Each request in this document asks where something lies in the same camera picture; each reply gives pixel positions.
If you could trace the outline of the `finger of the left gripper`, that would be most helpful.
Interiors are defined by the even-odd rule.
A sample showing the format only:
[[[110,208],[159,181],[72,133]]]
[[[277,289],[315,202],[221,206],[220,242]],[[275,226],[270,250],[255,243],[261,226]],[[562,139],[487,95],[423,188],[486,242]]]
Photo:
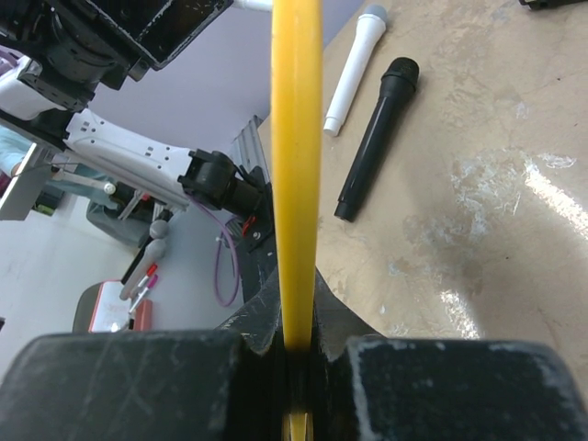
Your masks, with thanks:
[[[229,1],[129,1],[128,32],[150,67],[161,70],[230,6]]]

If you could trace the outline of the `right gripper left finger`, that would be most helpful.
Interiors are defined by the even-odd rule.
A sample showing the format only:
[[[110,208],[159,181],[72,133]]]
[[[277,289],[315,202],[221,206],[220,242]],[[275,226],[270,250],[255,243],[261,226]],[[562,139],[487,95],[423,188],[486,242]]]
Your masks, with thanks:
[[[212,330],[53,334],[1,385],[4,440],[279,440],[279,287]]]

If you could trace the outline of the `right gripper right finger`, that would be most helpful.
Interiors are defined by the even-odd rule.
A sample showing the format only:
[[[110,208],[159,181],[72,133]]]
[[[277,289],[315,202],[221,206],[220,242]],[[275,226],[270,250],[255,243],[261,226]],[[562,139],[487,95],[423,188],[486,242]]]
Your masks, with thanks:
[[[387,338],[315,279],[317,440],[584,440],[587,408],[543,344]]]

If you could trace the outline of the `orange framed whiteboard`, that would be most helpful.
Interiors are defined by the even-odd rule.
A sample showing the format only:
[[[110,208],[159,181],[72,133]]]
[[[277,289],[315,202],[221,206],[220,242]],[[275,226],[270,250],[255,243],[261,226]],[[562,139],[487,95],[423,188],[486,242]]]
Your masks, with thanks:
[[[307,366],[322,148],[322,2],[276,1],[271,41],[271,159],[289,437],[307,436]]]

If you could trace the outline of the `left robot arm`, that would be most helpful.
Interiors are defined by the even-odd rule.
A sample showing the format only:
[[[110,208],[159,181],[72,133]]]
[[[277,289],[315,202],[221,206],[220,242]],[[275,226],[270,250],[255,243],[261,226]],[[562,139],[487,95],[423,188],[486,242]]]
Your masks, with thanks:
[[[162,70],[230,7],[228,1],[4,1],[1,120],[165,205],[196,201],[247,218],[262,204],[265,185],[225,154],[149,139],[89,107],[100,85],[118,90]]]

